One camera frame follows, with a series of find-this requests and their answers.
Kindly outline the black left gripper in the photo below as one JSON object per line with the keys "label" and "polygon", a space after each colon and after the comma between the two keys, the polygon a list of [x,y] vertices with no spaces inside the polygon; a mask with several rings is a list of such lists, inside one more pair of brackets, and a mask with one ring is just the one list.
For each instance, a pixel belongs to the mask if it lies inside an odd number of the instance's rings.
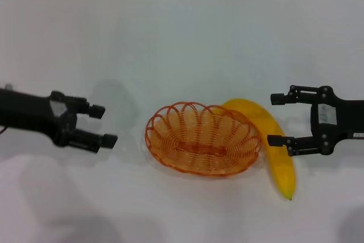
{"label": "black left gripper", "polygon": [[1,89],[1,126],[34,131],[48,136],[59,147],[75,147],[91,153],[112,149],[117,135],[94,134],[75,129],[77,114],[101,119],[105,108],[91,105],[86,98],[53,91],[48,97]]}

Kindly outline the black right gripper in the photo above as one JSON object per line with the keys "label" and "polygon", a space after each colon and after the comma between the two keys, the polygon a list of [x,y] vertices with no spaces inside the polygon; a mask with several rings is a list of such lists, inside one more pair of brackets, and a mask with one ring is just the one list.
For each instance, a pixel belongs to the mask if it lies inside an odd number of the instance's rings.
{"label": "black right gripper", "polygon": [[333,88],[291,85],[287,94],[274,93],[272,105],[311,104],[312,137],[268,135],[269,146],[287,149],[289,156],[330,155],[340,141],[363,139],[363,100],[344,100]]}

